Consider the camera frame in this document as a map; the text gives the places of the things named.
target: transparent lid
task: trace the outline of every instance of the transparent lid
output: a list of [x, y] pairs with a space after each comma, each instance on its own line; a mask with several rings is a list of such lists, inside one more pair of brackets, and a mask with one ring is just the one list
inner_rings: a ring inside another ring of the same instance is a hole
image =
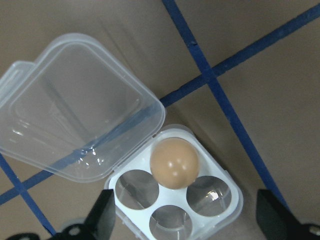
[[155, 134], [161, 102], [95, 39], [58, 37], [0, 79], [0, 151], [76, 182], [92, 182]]

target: egg cup slot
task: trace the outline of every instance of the egg cup slot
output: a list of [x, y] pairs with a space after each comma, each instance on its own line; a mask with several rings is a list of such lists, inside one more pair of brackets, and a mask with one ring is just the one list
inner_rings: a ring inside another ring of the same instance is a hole
[[189, 206], [199, 215], [213, 217], [229, 207], [232, 194], [229, 186], [218, 177], [201, 176], [186, 191]]
[[156, 239], [183, 240], [192, 232], [192, 220], [182, 208], [165, 205], [151, 215], [149, 228]]
[[143, 170], [130, 170], [118, 178], [115, 194], [126, 207], [143, 210], [157, 200], [159, 185], [150, 173]]

